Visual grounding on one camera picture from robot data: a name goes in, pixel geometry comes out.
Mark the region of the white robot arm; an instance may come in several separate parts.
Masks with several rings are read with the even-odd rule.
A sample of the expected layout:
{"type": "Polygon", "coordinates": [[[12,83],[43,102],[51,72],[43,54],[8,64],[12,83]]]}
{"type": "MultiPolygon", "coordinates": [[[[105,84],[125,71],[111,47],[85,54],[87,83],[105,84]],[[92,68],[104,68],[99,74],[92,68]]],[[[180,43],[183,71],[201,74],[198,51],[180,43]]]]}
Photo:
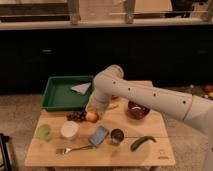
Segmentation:
{"type": "Polygon", "coordinates": [[[98,117],[106,111],[112,96],[133,101],[170,115],[208,137],[208,149],[202,171],[213,171],[213,100],[189,93],[139,85],[124,79],[119,65],[110,65],[93,79],[94,90],[86,110],[98,117]]]}

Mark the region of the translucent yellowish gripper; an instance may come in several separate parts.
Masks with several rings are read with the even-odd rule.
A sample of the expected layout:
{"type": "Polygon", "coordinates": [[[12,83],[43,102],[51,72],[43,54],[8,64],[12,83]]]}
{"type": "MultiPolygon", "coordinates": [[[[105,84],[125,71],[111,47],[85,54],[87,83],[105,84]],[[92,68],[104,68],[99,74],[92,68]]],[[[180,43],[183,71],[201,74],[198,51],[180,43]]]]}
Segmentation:
{"type": "Polygon", "coordinates": [[[102,115],[104,114],[103,110],[99,110],[99,109],[93,107],[91,103],[88,103],[86,105],[85,110],[86,110],[86,113],[87,112],[94,112],[94,113],[96,113],[99,116],[99,120],[102,118],[102,115]]]}

